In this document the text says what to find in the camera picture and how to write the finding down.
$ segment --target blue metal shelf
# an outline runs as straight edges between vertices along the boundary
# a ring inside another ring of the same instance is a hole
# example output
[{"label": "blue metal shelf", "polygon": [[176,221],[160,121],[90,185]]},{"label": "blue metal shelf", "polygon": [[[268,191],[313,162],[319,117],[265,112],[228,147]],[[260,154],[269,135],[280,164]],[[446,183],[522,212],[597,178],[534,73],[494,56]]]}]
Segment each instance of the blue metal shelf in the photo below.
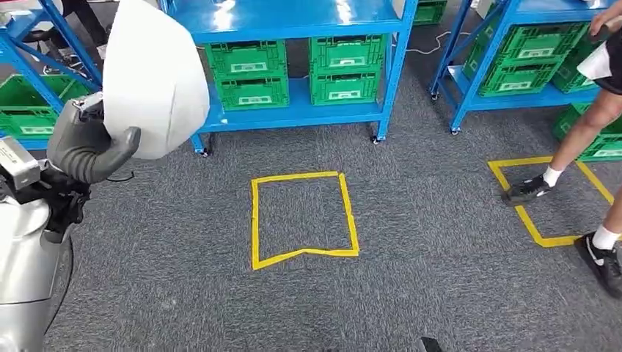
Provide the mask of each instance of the blue metal shelf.
[{"label": "blue metal shelf", "polygon": [[43,10],[32,10],[28,15],[16,15],[7,24],[9,36],[16,40],[22,40],[37,23],[46,21],[46,19],[48,19],[48,15]]},{"label": "blue metal shelf", "polygon": [[[454,110],[450,122],[452,132],[460,131],[462,121],[468,111],[529,108],[542,106],[558,106],[570,103],[589,103],[596,96],[598,89],[583,92],[564,94],[551,84],[547,84],[542,92],[524,95],[509,95],[497,97],[481,97],[477,94],[489,65],[491,64],[503,37],[514,24],[537,24],[559,22],[588,22],[592,17],[608,8],[615,0],[504,0],[495,7],[484,21],[458,44],[458,33],[464,24],[472,0],[463,0],[452,26],[452,34],[444,48],[436,74],[429,87],[429,92],[436,98],[440,92],[452,105]],[[486,46],[483,58],[472,79],[462,73],[460,66],[450,66],[457,54],[464,50],[477,37],[478,33],[486,28],[492,18],[500,16],[499,24]],[[447,86],[453,82],[460,93],[458,100],[454,100]]]},{"label": "blue metal shelf", "polygon": [[205,124],[199,129],[200,133],[372,122],[382,118],[382,110],[377,103],[311,105],[307,78],[289,80],[290,105],[285,108],[223,111],[215,86],[210,84],[209,88],[210,112]]},{"label": "blue metal shelf", "polygon": [[514,24],[591,21],[615,0],[521,0]]},{"label": "blue metal shelf", "polygon": [[[461,93],[463,95],[466,94],[471,82],[462,73],[462,66],[449,66],[447,70]],[[497,110],[590,103],[594,100],[598,92],[599,88],[594,88],[566,94],[548,83],[544,89],[542,89],[542,92],[539,93],[505,95],[500,97],[481,97],[476,95],[471,99],[470,106],[472,110]]]},{"label": "blue metal shelf", "polygon": [[[0,138],[6,136],[0,131]],[[27,150],[45,150],[48,147],[47,139],[18,139],[18,142]]]},{"label": "blue metal shelf", "polygon": [[[50,89],[47,83],[41,79],[39,73],[30,65],[25,55],[36,56],[41,62],[60,69],[64,74],[89,87],[92,91],[101,90],[101,73],[51,0],[39,0],[39,2],[41,3],[41,10],[33,10],[27,15],[14,15],[6,26],[0,26],[0,63],[12,65],[41,94],[41,97],[57,113],[60,113],[64,105],[63,102]],[[54,27],[84,64],[89,79],[22,43],[24,36],[41,21],[50,21],[54,24]],[[22,139],[20,143],[26,149],[37,150],[45,149],[48,141]]]},{"label": "blue metal shelf", "polygon": [[168,14],[196,43],[399,32],[386,0],[179,0]]},{"label": "blue metal shelf", "polygon": [[[392,0],[160,0],[160,6],[188,29],[199,45],[396,33],[397,39],[388,40],[385,49],[384,99],[380,103],[314,106],[309,81],[291,78],[288,107],[223,111],[211,84],[210,112],[197,132],[377,122],[376,139],[381,141],[386,139],[417,2],[406,0],[401,13],[396,13]],[[198,135],[191,141],[197,152],[203,152]]]}]

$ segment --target shoe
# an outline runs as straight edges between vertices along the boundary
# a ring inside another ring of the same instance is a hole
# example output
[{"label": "shoe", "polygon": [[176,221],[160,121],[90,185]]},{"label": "shoe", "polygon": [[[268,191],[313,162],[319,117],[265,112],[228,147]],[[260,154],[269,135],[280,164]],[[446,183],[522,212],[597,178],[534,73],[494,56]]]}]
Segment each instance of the shoe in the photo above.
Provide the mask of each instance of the shoe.
[{"label": "shoe", "polygon": [[548,183],[544,182],[544,177],[540,175],[512,185],[503,195],[503,201],[507,205],[517,206],[541,197],[552,189]]},{"label": "shoe", "polygon": [[594,232],[581,236],[574,241],[581,258],[596,275],[602,287],[614,298],[622,298],[622,271],[618,262],[618,253],[598,249],[592,244]]}]

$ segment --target crate label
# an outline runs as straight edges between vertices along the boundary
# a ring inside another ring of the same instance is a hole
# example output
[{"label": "crate label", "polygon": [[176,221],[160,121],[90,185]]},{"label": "crate label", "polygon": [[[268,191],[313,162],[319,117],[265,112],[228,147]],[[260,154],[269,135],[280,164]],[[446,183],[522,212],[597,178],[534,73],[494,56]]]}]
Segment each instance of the crate label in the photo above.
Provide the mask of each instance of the crate label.
[{"label": "crate label", "polygon": [[272,103],[272,97],[270,95],[257,96],[257,97],[240,97],[238,99],[238,104],[240,105],[270,104],[270,103]]},{"label": "crate label", "polygon": [[265,71],[268,69],[268,64],[265,62],[249,62],[246,64],[231,64],[231,72],[253,72],[253,71]]},{"label": "crate label", "polygon": [[20,127],[20,129],[21,129],[21,133],[23,133],[23,134],[52,134],[52,132],[54,132],[54,127],[53,126],[48,126],[48,127],[41,127],[41,126],[29,127],[29,126],[23,126],[23,127]]},{"label": "crate label", "polygon": [[562,124],[560,125],[560,129],[561,129],[564,133],[567,133],[567,132],[568,132],[568,130],[570,129],[570,127],[572,127],[572,125],[571,125],[571,124],[569,124],[569,123],[567,123],[567,122],[564,122],[564,123],[562,123]]},{"label": "crate label", "polygon": [[330,92],[329,100],[338,99],[357,99],[361,97],[360,90],[351,90],[350,92]]},{"label": "crate label", "polygon": [[484,30],[484,34],[490,39],[492,38],[492,34],[494,33],[494,28],[492,26],[487,26],[486,30]]},{"label": "crate label", "polygon": [[515,89],[529,89],[531,88],[531,81],[527,82],[517,82],[517,83],[504,83],[499,87],[498,92],[504,92],[506,90],[515,90]]},{"label": "crate label", "polygon": [[544,49],[531,49],[531,50],[522,50],[519,53],[519,59],[528,59],[532,57],[544,57],[551,56],[555,48],[544,48]]},{"label": "crate label", "polygon": [[597,157],[622,156],[622,149],[599,150],[598,152],[594,153],[594,156],[597,156]]},{"label": "crate label", "polygon": [[564,77],[564,78],[568,78],[568,76],[570,75],[570,70],[567,67],[560,67],[559,70],[557,70],[557,73],[560,74],[560,76]]},{"label": "crate label", "polygon": [[365,56],[342,57],[339,59],[331,59],[329,67],[360,66],[366,63]]}]

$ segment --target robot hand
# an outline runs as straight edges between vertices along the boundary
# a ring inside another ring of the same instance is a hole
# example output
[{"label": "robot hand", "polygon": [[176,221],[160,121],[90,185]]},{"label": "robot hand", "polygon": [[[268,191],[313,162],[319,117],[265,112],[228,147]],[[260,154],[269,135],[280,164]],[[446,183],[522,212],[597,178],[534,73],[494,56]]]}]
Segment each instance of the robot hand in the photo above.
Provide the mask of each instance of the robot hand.
[{"label": "robot hand", "polygon": [[50,164],[67,176],[97,183],[117,171],[138,149],[140,128],[129,127],[113,140],[103,125],[101,92],[69,100],[48,143]]}]

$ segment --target yellow tape square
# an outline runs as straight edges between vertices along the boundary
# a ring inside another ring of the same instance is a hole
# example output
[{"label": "yellow tape square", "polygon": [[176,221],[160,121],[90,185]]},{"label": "yellow tape square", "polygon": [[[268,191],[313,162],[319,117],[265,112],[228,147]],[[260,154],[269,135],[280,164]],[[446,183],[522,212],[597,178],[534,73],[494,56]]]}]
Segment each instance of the yellow tape square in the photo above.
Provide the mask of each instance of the yellow tape square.
[{"label": "yellow tape square", "polygon": [[[540,156],[536,158],[523,158],[523,159],[508,159],[508,160],[495,160],[489,161],[488,165],[492,170],[492,173],[501,183],[501,187],[503,187],[503,191],[507,191],[510,189],[510,184],[508,180],[505,179],[503,172],[501,171],[502,167],[508,166],[522,166],[522,165],[531,165],[531,164],[547,164],[550,163],[553,157],[551,156]],[[577,161],[577,166],[583,172],[583,174],[589,179],[589,181],[599,190],[599,192],[603,195],[603,197],[609,202],[609,204],[613,204],[613,195],[605,188],[602,182],[596,177],[596,175],[588,168],[587,165],[582,163],[581,161]],[[560,236],[560,237],[551,237],[551,238],[543,238],[540,235],[538,229],[535,228],[533,221],[529,215],[527,215],[527,211],[524,206],[517,205],[514,207],[516,212],[519,214],[519,218],[523,221],[523,224],[527,228],[527,231],[533,238],[533,240],[542,247],[556,247],[556,246],[569,246],[571,245],[575,239],[579,236]]]},{"label": "yellow tape square", "polygon": [[[267,182],[278,182],[287,180],[301,180],[305,178],[319,178],[319,177],[337,177],[339,179],[339,187],[341,190],[341,197],[343,201],[343,208],[345,211],[345,218],[348,222],[348,230],[350,232],[350,249],[316,249],[316,248],[301,248],[296,251],[287,252],[283,254],[274,255],[273,257],[261,260],[259,258],[259,185]],[[308,253],[308,254],[322,254],[330,255],[333,257],[357,257],[359,255],[359,240],[356,236],[356,226],[354,225],[354,216],[352,216],[352,207],[350,204],[350,196],[348,195],[348,187],[345,184],[345,175],[336,171],[325,172],[308,172],[304,174],[290,174],[290,175],[276,175],[260,177],[251,180],[251,192],[252,192],[252,233],[251,233],[251,263],[253,270],[265,268],[268,265],[272,265],[283,260],[295,257],[296,255]]]}]

